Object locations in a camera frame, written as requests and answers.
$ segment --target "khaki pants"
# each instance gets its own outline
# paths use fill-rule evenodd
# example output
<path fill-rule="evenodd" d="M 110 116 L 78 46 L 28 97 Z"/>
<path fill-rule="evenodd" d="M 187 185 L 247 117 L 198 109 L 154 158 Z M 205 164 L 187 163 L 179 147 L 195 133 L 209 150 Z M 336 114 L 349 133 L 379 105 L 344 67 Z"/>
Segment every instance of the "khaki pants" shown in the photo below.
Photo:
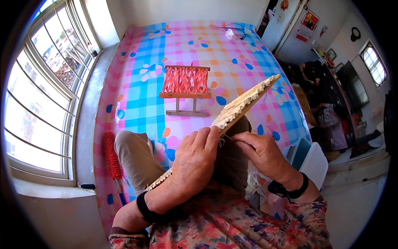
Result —
<path fill-rule="evenodd" d="M 252 127 L 246 116 L 243 116 L 226 134 L 232 137 L 234 134 L 245 131 L 251 132 Z M 223 139 L 225 143 L 221 141 L 222 147 L 217 147 L 212 179 L 229 185 L 245 195 L 248 160 L 231 139 L 226 136 Z M 150 151 L 146 133 L 121 131 L 116 135 L 114 147 L 120 165 L 124 168 L 136 196 L 165 172 Z"/>

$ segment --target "window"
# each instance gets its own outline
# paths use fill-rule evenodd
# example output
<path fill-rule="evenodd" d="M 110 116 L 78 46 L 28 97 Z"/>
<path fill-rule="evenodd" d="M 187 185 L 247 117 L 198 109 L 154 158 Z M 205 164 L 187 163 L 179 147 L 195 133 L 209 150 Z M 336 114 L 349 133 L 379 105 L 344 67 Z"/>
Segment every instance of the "window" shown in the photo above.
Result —
<path fill-rule="evenodd" d="M 78 20 L 73 1 L 44 2 L 11 70 L 5 102 L 13 170 L 66 186 L 74 185 L 71 127 L 95 59 Z"/>
<path fill-rule="evenodd" d="M 379 54 L 376 52 L 375 47 L 370 41 L 368 41 L 360 55 L 368 68 L 376 87 L 379 87 L 386 79 L 387 73 Z"/>

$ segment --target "bed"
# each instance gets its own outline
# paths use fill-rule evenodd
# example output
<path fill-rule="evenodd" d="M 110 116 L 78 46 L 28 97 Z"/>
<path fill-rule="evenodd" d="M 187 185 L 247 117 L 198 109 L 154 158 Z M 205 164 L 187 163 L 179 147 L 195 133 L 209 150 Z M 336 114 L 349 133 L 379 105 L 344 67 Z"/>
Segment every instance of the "bed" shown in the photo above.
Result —
<path fill-rule="evenodd" d="M 282 77 L 246 114 L 253 133 L 273 135 L 280 149 L 300 137 L 310 141 L 308 127 L 280 65 L 250 24 L 238 23 L 252 35 L 230 41 L 222 28 L 230 22 L 186 21 L 130 27 L 120 42 L 108 69 L 96 115 L 94 132 L 94 176 L 100 217 L 109 235 L 113 218 L 121 207 L 116 184 L 111 180 L 103 155 L 106 131 L 143 133 L 154 146 L 154 156 L 167 170 L 184 136 L 210 126 L 223 106 L 271 75 Z M 175 99 L 159 98 L 164 83 L 164 66 L 210 67 L 208 87 L 211 99 L 198 99 L 197 110 L 206 117 L 168 116 Z M 192 99 L 180 99 L 180 110 L 192 110 Z M 135 199 L 128 179 L 121 180 L 126 202 Z M 270 214 L 283 217 L 287 200 L 271 194 Z"/>

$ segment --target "bottle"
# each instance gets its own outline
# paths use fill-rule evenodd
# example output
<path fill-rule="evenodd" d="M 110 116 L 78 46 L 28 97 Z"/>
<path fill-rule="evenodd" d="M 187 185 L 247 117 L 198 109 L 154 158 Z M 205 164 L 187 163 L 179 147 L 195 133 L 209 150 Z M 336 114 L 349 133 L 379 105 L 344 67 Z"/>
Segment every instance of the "bottle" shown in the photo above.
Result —
<path fill-rule="evenodd" d="M 96 57 L 98 55 L 97 51 L 93 48 L 93 46 L 89 42 L 87 43 L 87 48 L 93 57 Z"/>

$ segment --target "picture frame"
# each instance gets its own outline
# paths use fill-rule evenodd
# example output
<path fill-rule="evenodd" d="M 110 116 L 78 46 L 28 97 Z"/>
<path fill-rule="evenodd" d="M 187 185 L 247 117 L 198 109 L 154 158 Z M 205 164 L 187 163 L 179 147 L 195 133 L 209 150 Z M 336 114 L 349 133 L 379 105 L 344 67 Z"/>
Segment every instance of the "picture frame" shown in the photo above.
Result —
<path fill-rule="evenodd" d="M 333 60 L 336 59 L 336 57 L 337 57 L 336 52 L 335 52 L 332 48 L 330 48 L 330 49 L 326 52 L 326 55 L 327 55 L 327 57 L 328 57 L 331 61 L 333 61 Z"/>
<path fill-rule="evenodd" d="M 336 71 L 336 73 L 344 66 L 343 63 L 340 63 L 339 65 L 334 67 L 334 70 Z"/>

